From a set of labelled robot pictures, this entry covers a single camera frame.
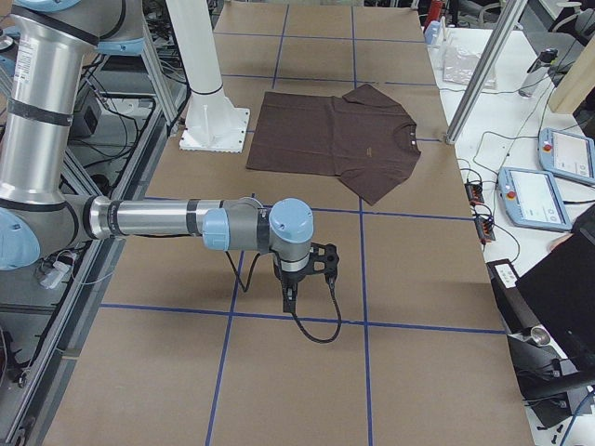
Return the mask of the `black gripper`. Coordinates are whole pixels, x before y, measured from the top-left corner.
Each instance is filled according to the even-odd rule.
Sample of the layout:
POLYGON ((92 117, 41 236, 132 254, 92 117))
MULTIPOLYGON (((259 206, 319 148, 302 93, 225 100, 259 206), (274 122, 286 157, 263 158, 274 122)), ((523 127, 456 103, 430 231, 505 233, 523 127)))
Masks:
POLYGON ((298 295, 298 283, 305 277, 304 269, 308 262, 306 257, 297 261, 273 259, 273 271, 282 284, 283 312, 293 311, 293 297, 298 295))

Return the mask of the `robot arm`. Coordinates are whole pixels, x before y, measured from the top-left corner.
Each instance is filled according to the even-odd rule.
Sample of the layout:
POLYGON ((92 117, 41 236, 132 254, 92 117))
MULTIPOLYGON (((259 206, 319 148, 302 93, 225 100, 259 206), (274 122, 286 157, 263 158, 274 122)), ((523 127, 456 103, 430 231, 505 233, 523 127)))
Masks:
POLYGON ((17 1, 20 29, 1 148, 1 267, 19 269, 87 240, 200 237, 209 249, 272 254, 284 310, 313 271, 313 215, 298 199, 271 209, 257 200, 115 201, 66 196, 60 172, 84 57, 138 54, 145 44, 139 1, 17 1))

